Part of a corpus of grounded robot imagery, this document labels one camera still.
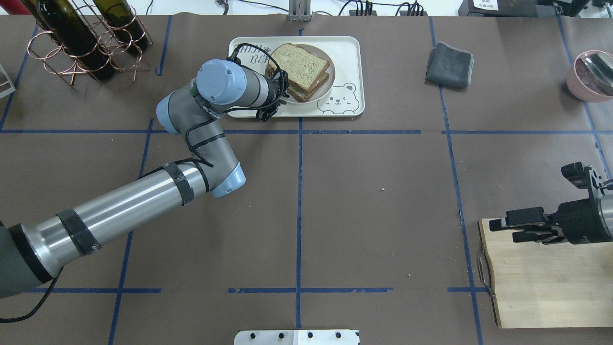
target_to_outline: brown table surface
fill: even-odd
[[[0,325],[0,344],[232,344],[239,330],[295,328],[358,329],[362,344],[611,343],[611,328],[499,329],[475,265],[479,219],[554,212],[585,198],[562,165],[613,162],[613,103],[586,106],[564,86],[570,58],[613,51],[613,21],[142,20],[161,76],[82,77],[69,88],[25,56],[32,18],[0,16],[0,61],[18,84],[0,99],[6,225],[40,222],[186,157],[181,138],[151,122],[155,106],[238,36],[355,37],[366,109],[354,119],[222,119],[247,184],[66,266],[36,316]],[[435,41],[473,53],[467,90],[424,82]],[[25,314],[41,291],[1,300],[0,317]]]

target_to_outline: white floor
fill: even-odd
[[[81,4],[83,0],[74,0],[77,4]],[[284,9],[288,8],[288,0],[253,0],[257,2],[263,2],[266,4],[275,5]],[[128,0],[130,5],[136,8],[138,14],[144,14],[151,0]],[[266,6],[247,4],[240,2],[239,0],[228,0],[230,8],[228,14],[274,14],[284,13],[278,9],[268,8]],[[381,4],[401,4],[400,0],[375,0],[375,2]],[[338,15],[345,0],[311,0],[311,10],[314,11],[326,11],[332,15]],[[458,7],[462,0],[420,0],[419,4],[424,7],[429,15],[433,16],[457,16]],[[345,7],[343,15],[349,15],[349,9],[355,9],[355,4],[349,4]],[[394,15],[398,7],[396,6],[382,6],[374,5],[374,10],[378,15]],[[154,0],[149,14],[176,14],[179,12],[191,12],[195,14],[222,14],[223,6],[217,5],[215,0]],[[6,12],[0,8],[0,14],[6,14]],[[593,7],[591,3],[588,5],[588,9],[583,10],[580,14],[581,17],[596,17],[607,18],[608,14],[606,10]]]

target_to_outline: gray cloth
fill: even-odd
[[[449,87],[467,88],[473,75],[473,64],[471,53],[439,42],[430,52],[425,78]]]

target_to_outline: white sticker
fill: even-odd
[[[497,11],[498,0],[473,0],[473,5],[478,9]]]

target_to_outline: bread slice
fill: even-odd
[[[315,87],[310,92],[306,92],[301,88],[297,88],[295,86],[290,85],[289,88],[287,88],[287,93],[294,97],[298,102],[306,102],[309,100],[309,98],[312,97],[313,93],[315,93],[315,91],[317,91],[321,87],[321,85],[323,85],[326,80],[328,80],[329,77],[330,74],[323,73],[317,80],[317,85],[315,85]]]
[[[272,57],[281,69],[287,72],[289,84],[302,89],[305,93],[313,91],[318,80],[330,66],[328,60],[291,43],[279,46],[272,53]],[[275,72],[276,67],[272,61],[268,61],[268,66]]]

